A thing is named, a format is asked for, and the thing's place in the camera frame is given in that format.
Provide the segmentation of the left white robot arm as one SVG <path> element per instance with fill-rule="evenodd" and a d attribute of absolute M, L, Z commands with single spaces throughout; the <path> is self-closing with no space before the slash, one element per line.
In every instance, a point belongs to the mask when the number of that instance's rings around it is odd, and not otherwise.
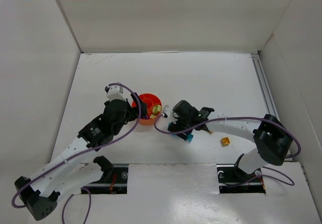
<path fill-rule="evenodd" d="M 132 104 L 120 92 L 109 94 L 103 113 L 83 127 L 60 155 L 36 174 L 15 181 L 17 196 L 34 220 L 48 217 L 58 202 L 72 192 L 111 178 L 114 166 L 98 151 L 112 143 L 128 122 L 148 114 L 138 94 L 132 93 L 131 97 Z"/>

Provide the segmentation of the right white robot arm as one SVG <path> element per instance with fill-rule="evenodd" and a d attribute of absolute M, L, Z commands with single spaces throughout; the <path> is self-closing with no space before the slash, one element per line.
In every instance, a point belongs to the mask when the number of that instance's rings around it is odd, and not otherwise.
<path fill-rule="evenodd" d="M 229 120 L 227 115 L 213 108 L 197 110 L 185 100 L 177 103 L 172 112 L 175 114 L 174 121 L 169 124 L 168 131 L 177 132 L 177 136 L 184 140 L 191 131 L 182 131 L 194 127 L 197 131 L 223 132 L 253 142 L 256 148 L 242 154 L 234 166 L 249 175 L 267 164 L 282 165 L 293 141 L 282 129 L 283 125 L 270 114 L 265 115 L 264 121 Z"/>

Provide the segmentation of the cyan square lego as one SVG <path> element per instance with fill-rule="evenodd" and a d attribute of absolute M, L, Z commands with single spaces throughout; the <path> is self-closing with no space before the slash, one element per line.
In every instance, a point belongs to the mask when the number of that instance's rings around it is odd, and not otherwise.
<path fill-rule="evenodd" d="M 193 137 L 194 136 L 192 134 L 187 135 L 186 141 L 191 142 L 193 140 Z"/>

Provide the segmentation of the orange round divided container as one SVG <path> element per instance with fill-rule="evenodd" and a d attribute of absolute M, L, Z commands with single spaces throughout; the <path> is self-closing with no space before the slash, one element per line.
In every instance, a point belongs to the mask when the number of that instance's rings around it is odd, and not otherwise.
<path fill-rule="evenodd" d="M 150 93 L 144 93 L 139 95 L 140 99 L 147 104 L 147 110 L 148 110 L 148 116 L 149 116 L 149 120 L 142 120 L 140 119 L 139 124 L 140 125 L 144 125 L 144 126 L 151 126 L 154 124 L 156 118 L 150 119 L 150 115 L 152 114 L 152 110 L 153 107 L 155 105 L 160 104 L 162 106 L 161 100 L 159 99 L 159 97 L 157 97 L 154 94 L 150 94 Z"/>

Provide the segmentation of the yellow small lego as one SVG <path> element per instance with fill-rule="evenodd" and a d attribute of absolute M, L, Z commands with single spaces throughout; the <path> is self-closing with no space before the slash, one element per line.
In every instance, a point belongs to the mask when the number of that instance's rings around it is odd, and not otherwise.
<path fill-rule="evenodd" d="M 230 139 L 228 137 L 224 137 L 221 139 L 222 146 L 228 146 L 230 144 Z"/>

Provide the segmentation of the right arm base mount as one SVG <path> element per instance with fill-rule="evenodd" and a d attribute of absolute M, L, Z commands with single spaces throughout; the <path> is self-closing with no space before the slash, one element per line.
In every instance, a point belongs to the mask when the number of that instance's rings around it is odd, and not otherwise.
<path fill-rule="evenodd" d="M 217 165 L 217 176 L 220 194 L 243 194 L 262 193 L 265 194 L 265 186 L 262 178 L 256 178 L 246 183 L 255 176 L 254 173 L 247 174 L 237 167 L 243 155 L 239 156 L 235 164 Z"/>

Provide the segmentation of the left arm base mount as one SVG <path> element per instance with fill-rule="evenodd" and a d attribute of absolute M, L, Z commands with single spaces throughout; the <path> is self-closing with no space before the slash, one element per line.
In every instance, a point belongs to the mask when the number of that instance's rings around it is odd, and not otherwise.
<path fill-rule="evenodd" d="M 94 163 L 102 172 L 99 180 L 92 182 L 87 188 L 91 194 L 126 194 L 128 182 L 128 164 L 112 164 L 106 157 L 94 158 Z"/>

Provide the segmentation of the aluminium rail right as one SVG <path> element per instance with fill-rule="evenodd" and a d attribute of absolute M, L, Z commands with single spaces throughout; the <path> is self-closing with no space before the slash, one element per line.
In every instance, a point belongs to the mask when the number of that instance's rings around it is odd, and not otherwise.
<path fill-rule="evenodd" d="M 267 111 L 269 114 L 274 115 L 278 120 L 280 120 L 259 54 L 251 53 L 251 59 L 253 61 Z"/>

